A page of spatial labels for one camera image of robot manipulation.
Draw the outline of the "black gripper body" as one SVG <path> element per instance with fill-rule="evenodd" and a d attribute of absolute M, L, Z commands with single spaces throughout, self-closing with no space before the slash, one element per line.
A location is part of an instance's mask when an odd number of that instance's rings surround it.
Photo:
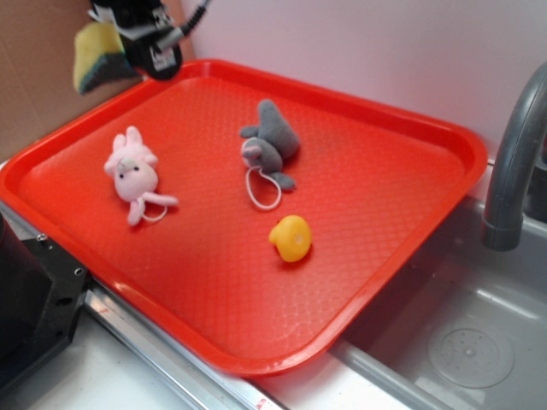
<path fill-rule="evenodd" d="M 155 80 L 170 80 L 179 71 L 183 31 L 162 1 L 92 1 L 91 18 L 114 27 L 131 67 Z"/>

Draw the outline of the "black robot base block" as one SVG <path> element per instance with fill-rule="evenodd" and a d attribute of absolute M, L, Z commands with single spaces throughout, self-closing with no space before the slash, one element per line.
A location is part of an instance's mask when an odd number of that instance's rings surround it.
<path fill-rule="evenodd" d="M 1 219 L 1 391 L 74 339 L 87 268 L 47 237 L 18 238 Z"/>

